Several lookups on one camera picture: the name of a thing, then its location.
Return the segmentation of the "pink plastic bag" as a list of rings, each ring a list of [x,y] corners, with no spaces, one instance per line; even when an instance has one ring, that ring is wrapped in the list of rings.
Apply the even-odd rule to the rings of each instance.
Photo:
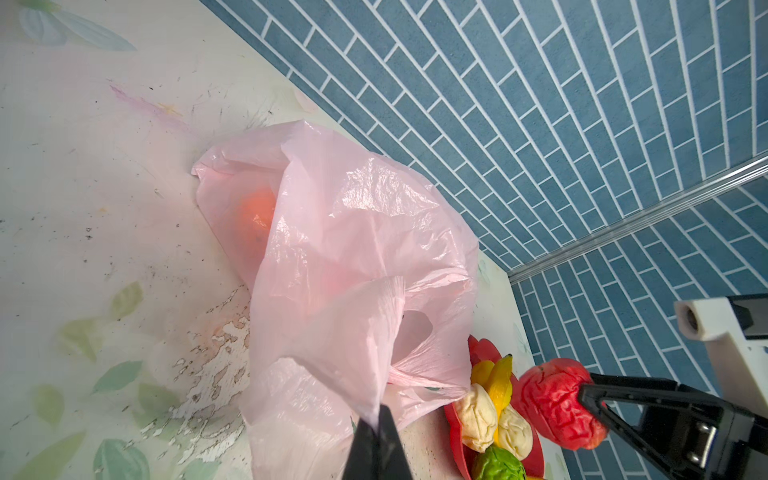
[[[257,479],[329,479],[353,433],[469,388],[478,241],[423,175],[306,121],[194,165],[196,201],[247,286],[241,412]]]

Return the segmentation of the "yellow fake banana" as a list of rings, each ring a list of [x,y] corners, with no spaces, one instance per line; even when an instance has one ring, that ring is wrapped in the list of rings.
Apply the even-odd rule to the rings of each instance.
[[[484,386],[498,417],[501,416],[502,411],[509,405],[513,394],[512,373],[513,357],[507,355],[494,364]]]

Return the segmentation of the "red fake apple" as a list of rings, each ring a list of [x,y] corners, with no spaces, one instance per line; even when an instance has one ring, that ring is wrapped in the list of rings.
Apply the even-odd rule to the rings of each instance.
[[[592,383],[578,361],[553,359],[519,377],[511,404],[538,434],[561,448],[593,450],[608,430],[579,402],[580,388]]]

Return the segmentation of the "pale yellow fake pear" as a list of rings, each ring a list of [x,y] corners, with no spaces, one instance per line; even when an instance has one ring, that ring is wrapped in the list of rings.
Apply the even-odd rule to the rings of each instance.
[[[494,444],[512,453],[520,461],[526,459],[533,449],[533,430],[511,405],[507,405],[501,412]]]

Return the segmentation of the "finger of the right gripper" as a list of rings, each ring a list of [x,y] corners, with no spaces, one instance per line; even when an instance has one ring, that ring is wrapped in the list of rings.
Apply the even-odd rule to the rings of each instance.
[[[579,402],[669,479],[765,479],[767,419],[673,380],[592,376]]]

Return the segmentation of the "beige fake fruit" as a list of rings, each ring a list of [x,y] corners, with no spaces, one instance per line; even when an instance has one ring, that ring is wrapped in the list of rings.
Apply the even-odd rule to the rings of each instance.
[[[469,391],[452,406],[460,426],[461,443],[483,453],[493,444],[498,426],[498,416],[488,393],[483,386],[471,384]]]

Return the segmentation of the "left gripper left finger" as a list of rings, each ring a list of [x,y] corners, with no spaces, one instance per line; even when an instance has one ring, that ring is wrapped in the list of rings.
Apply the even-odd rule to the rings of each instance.
[[[357,424],[342,480],[377,478],[377,432],[364,420]]]

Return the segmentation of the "yellow fake lemon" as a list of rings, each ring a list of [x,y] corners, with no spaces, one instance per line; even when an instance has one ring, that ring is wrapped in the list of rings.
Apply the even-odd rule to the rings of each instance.
[[[495,363],[491,360],[484,360],[476,363],[472,367],[471,371],[471,383],[485,386],[490,378],[490,375],[495,367]]]

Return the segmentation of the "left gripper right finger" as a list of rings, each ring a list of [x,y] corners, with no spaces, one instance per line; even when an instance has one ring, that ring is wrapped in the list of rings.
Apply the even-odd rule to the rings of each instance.
[[[374,465],[377,480],[413,479],[393,415],[386,405],[380,406]]]

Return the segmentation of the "green red fake fruit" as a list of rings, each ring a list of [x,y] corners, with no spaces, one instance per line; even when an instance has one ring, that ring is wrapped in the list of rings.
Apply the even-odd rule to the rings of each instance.
[[[526,480],[525,468],[511,452],[489,446],[476,456],[472,469],[473,480]]]

